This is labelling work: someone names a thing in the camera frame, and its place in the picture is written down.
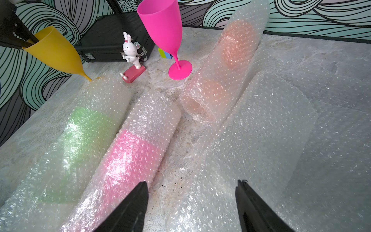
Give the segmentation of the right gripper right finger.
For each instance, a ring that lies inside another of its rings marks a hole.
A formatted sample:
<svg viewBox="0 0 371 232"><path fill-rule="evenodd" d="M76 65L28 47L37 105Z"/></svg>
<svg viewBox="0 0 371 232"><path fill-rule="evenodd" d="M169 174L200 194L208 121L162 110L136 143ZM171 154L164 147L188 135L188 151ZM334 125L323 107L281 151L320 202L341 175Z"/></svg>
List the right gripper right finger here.
<svg viewBox="0 0 371 232"><path fill-rule="evenodd" d="M250 187L247 180L238 180L235 197L243 232L293 231Z"/></svg>

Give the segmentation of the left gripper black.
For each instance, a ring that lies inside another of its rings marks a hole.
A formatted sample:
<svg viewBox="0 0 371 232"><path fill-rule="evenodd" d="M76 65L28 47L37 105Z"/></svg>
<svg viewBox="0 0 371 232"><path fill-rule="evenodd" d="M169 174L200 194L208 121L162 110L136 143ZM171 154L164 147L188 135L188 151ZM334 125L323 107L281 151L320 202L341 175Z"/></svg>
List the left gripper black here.
<svg viewBox="0 0 371 232"><path fill-rule="evenodd" d="M39 40L15 13L14 4L1 1L1 46L23 49L38 43Z"/></svg>

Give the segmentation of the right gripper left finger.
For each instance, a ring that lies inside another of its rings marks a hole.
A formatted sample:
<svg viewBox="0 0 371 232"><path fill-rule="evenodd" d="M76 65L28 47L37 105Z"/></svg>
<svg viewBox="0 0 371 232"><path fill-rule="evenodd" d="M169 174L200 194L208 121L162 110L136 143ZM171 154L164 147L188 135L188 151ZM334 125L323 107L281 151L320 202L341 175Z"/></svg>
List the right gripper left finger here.
<svg viewBox="0 0 371 232"><path fill-rule="evenodd" d="M148 199L147 183L140 182L95 231L142 232Z"/></svg>

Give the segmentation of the yellow wine glass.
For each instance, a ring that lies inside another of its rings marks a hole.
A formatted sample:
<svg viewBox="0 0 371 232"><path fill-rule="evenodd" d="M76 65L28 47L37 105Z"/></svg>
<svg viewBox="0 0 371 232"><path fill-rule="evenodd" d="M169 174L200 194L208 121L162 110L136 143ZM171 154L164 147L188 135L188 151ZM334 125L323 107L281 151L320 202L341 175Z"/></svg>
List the yellow wine glass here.
<svg viewBox="0 0 371 232"><path fill-rule="evenodd" d="M35 34L37 43L24 47L23 50L35 58L61 72L78 74L89 78L83 69L82 61L76 49L53 26L47 27Z"/></svg>

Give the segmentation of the bubble wrap sheet of yellow glass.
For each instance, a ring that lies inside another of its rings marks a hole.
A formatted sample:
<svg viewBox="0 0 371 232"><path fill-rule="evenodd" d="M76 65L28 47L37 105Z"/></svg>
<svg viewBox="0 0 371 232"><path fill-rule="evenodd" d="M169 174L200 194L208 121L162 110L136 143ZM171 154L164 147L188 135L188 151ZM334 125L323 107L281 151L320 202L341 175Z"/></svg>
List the bubble wrap sheet of yellow glass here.
<svg viewBox="0 0 371 232"><path fill-rule="evenodd" d="M254 76L200 156L166 223L168 232L239 232L235 189L246 180L274 206L291 179L317 113L309 99L271 72Z"/></svg>

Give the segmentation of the pink wine glass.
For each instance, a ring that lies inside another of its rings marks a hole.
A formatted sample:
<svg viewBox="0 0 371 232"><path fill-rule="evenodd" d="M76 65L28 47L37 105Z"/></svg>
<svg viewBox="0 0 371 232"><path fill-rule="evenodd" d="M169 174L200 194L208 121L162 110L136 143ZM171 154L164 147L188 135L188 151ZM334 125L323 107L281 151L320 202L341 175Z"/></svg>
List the pink wine glass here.
<svg viewBox="0 0 371 232"><path fill-rule="evenodd" d="M144 0L137 13L149 36L163 51L171 54L175 63L168 75L173 80L183 80L192 72L192 64L179 60L177 52L181 46L183 26L178 1Z"/></svg>

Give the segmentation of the bubble wrap sheet of pink glass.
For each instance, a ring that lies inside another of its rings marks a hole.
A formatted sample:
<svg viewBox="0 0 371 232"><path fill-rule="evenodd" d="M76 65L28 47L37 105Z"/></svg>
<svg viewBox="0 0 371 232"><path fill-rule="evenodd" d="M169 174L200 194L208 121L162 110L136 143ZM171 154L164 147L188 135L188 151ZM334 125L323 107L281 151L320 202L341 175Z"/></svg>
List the bubble wrap sheet of pink glass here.
<svg viewBox="0 0 371 232"><path fill-rule="evenodd" d="M276 212L298 232L370 231L371 46L264 35L256 58L318 115Z"/></svg>

